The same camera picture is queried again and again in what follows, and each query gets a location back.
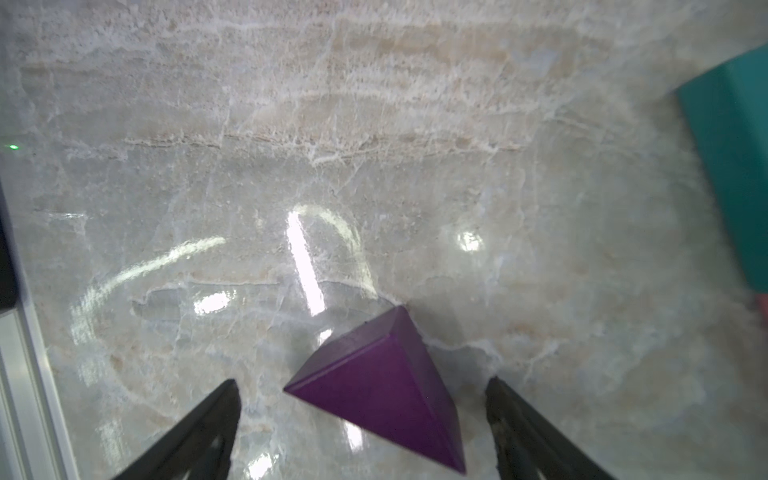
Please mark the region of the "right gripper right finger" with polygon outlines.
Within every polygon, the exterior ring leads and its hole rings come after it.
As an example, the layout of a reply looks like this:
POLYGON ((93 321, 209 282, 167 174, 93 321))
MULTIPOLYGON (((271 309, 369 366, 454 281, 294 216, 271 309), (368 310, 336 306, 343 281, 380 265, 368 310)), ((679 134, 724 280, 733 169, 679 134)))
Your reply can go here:
POLYGON ((497 376, 485 388, 485 408, 500 478, 613 478, 497 376))

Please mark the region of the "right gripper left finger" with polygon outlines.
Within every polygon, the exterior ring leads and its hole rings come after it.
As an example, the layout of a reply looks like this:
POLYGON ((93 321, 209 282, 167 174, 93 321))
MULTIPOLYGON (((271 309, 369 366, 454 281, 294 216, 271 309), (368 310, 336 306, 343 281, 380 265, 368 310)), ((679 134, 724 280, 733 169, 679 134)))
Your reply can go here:
POLYGON ((227 479, 241 410, 227 379, 116 478, 227 479))

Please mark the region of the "purple triangular block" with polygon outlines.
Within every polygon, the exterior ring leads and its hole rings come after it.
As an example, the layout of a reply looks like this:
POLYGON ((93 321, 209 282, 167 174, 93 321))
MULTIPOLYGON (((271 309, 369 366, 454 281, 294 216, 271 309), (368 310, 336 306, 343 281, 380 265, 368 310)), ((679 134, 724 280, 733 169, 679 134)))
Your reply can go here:
POLYGON ((460 474, 466 472, 456 405, 403 306, 324 343, 283 390, 460 474))

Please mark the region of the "teal rectangular block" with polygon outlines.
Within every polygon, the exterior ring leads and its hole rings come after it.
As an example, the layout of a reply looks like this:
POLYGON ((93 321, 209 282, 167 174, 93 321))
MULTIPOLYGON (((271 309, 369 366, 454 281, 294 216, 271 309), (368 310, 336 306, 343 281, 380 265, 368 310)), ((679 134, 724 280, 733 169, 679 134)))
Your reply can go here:
POLYGON ((767 291, 767 47, 676 90, 748 285, 767 291))

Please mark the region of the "light pink rectangular block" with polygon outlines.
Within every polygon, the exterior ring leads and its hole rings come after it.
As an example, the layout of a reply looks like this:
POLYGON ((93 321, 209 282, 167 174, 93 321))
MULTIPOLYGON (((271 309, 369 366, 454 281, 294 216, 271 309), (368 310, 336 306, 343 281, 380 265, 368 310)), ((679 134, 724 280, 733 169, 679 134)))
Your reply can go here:
POLYGON ((759 293, 755 296, 756 306, 762 320, 768 323, 768 294, 759 293))

